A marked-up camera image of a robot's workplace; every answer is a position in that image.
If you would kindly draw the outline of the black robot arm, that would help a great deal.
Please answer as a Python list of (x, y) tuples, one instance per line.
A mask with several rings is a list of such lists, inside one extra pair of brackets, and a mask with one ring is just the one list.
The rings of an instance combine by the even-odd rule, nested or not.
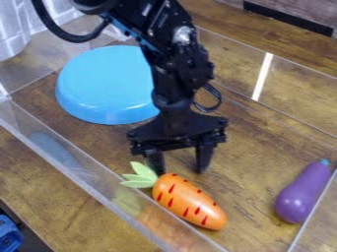
[(98, 15), (134, 37), (151, 69), (151, 99), (159, 114), (127, 133), (131, 152), (147, 158), (152, 170), (164, 172), (164, 151), (195, 148), (197, 172), (211, 164), (213, 149), (226, 140), (223, 117), (209, 116), (195, 102), (195, 92), (210, 85), (214, 65), (198, 42), (191, 16), (178, 0), (71, 0), (87, 15)]

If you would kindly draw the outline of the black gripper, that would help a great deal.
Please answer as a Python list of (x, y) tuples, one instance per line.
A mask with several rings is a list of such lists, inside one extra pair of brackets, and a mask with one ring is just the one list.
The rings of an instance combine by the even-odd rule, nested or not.
[(144, 125), (127, 132), (130, 151), (146, 155), (146, 164), (158, 176), (166, 172), (160, 152), (197, 148), (197, 173), (203, 173), (211, 164), (213, 148), (226, 140), (227, 119), (199, 114), (191, 109), (190, 98), (170, 103), (159, 94), (152, 96), (159, 114)]

